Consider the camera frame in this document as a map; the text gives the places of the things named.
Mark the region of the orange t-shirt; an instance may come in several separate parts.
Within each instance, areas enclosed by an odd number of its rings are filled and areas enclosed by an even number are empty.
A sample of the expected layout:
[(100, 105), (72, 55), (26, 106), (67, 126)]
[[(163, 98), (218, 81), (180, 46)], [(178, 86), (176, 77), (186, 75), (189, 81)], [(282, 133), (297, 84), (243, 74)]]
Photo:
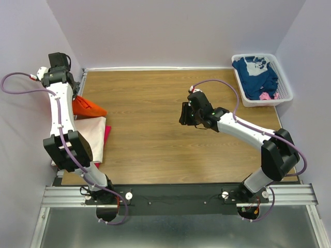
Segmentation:
[(81, 96), (76, 96), (73, 100), (72, 110), (73, 114), (78, 116), (101, 117), (107, 115), (107, 111), (105, 109)]

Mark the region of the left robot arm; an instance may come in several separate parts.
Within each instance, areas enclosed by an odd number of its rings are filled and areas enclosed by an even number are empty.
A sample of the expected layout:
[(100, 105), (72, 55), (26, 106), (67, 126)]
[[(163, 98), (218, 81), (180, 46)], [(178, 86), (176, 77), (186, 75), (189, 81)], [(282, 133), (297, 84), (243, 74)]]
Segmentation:
[(48, 58), (50, 68), (41, 67), (37, 73), (49, 95), (52, 115), (50, 136), (43, 140), (43, 146), (58, 168), (85, 180), (87, 187), (83, 196), (110, 203), (115, 199), (114, 186), (93, 162), (90, 144), (74, 125), (72, 101), (78, 93), (79, 83), (70, 72), (71, 59), (61, 52), (51, 53)]

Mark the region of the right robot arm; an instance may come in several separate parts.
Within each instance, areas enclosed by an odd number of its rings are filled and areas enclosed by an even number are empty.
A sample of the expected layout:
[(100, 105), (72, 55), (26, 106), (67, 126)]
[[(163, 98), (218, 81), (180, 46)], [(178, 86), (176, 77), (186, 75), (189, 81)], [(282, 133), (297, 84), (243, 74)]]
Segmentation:
[(203, 125), (206, 129), (226, 133), (246, 142), (261, 153), (260, 168), (229, 193), (228, 198), (248, 202), (270, 183), (281, 181), (299, 162), (298, 151), (294, 149), (287, 130), (265, 129), (235, 117), (225, 108), (213, 108), (201, 91), (190, 93), (187, 99), (182, 103), (179, 118), (181, 125)]

